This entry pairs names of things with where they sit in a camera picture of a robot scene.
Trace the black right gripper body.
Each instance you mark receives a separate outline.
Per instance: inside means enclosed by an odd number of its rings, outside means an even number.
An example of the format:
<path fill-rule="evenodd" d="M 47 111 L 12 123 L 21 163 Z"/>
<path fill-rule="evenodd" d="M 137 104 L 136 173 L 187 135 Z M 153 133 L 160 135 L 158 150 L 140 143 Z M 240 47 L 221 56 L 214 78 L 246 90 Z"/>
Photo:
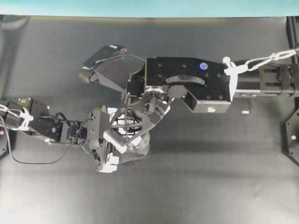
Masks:
<path fill-rule="evenodd" d="M 164 118 L 173 100 L 156 91 L 140 97 L 126 96 L 113 114 L 106 135 L 110 140 L 135 140 L 144 136 Z"/>

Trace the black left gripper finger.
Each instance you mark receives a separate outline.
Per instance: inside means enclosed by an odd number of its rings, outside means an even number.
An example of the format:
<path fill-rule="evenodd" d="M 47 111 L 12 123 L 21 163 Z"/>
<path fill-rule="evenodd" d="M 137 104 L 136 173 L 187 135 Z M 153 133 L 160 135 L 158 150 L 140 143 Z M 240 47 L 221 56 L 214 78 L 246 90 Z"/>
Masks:
<path fill-rule="evenodd" d="M 96 171 L 112 173 L 117 170 L 119 156 L 115 155 L 115 147 L 110 142 L 104 141 L 96 149 Z"/>

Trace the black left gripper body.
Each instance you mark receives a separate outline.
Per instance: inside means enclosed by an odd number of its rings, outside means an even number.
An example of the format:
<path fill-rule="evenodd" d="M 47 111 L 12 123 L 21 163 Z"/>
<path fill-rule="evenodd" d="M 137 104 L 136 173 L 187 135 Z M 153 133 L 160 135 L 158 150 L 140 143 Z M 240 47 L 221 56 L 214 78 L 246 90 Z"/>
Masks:
<path fill-rule="evenodd" d="M 89 115 L 87 140 L 94 159 L 97 163 L 106 163 L 107 141 L 104 139 L 104 132 L 109 126 L 109 114 L 105 105 L 92 109 Z"/>

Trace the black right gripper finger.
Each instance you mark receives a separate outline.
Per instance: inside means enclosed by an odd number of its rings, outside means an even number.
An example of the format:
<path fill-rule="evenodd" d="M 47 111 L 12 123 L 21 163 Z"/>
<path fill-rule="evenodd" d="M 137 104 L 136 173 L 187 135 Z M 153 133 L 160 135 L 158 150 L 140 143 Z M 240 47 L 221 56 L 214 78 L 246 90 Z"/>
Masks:
<path fill-rule="evenodd" d="M 103 138 L 107 142 L 110 142 L 121 154 L 126 152 L 127 146 L 130 143 L 132 143 L 134 146 L 137 146 L 142 140 L 142 137 L 139 134 L 130 138 L 126 138 L 125 135 L 121 135 L 113 129 L 105 130 L 103 133 Z"/>

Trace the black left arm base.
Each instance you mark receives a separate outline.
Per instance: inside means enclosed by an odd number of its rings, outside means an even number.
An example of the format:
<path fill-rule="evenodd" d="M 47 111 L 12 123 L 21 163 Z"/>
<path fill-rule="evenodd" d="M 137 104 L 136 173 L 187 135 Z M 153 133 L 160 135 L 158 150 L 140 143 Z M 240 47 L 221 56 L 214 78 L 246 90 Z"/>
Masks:
<path fill-rule="evenodd" d="M 15 132 L 12 130 L 8 130 L 8 134 L 10 137 L 10 145 L 11 145 L 11 151 L 14 150 L 15 147 Z M 8 140 L 7 135 L 3 127 L 0 128 L 0 159 L 4 158 L 6 155 L 9 154 L 8 149 Z"/>

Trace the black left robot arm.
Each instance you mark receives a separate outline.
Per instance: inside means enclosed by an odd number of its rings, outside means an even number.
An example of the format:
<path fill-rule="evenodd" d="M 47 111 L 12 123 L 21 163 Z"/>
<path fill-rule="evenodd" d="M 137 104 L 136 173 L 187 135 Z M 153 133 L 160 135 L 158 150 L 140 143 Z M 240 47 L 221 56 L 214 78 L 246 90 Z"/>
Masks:
<path fill-rule="evenodd" d="M 98 172 L 115 172 L 119 157 L 114 155 L 114 146 L 102 134 L 108 124 L 105 106 L 95 108 L 86 120 L 79 121 L 69 120 L 61 112 L 51 115 L 46 105 L 32 98 L 19 98 L 16 103 L 0 102 L 0 129 L 6 136 L 8 152 L 14 162 L 23 165 L 52 165 L 63 160 L 73 147 L 80 147 L 92 155 Z M 22 161 L 12 152 L 10 131 L 23 132 L 49 145 L 67 146 L 67 149 L 54 161 Z"/>

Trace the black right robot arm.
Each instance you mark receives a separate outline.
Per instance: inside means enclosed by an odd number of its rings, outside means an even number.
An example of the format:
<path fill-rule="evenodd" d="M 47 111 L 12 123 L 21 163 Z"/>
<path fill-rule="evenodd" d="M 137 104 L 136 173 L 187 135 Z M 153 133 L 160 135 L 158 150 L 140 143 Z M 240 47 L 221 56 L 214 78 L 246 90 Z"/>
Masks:
<path fill-rule="evenodd" d="M 120 153 L 144 136 L 181 99 L 193 113 L 225 113 L 234 98 L 299 95 L 297 64 L 263 59 L 215 63 L 192 57 L 147 58 L 127 77 L 125 96 L 103 137 Z"/>

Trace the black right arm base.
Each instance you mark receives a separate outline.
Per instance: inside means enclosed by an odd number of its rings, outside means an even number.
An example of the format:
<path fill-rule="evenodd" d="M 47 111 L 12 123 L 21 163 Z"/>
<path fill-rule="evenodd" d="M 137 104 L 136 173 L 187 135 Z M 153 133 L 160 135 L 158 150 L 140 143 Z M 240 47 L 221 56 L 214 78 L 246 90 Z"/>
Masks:
<path fill-rule="evenodd" d="M 283 153 L 299 166 L 299 110 L 285 122 Z"/>

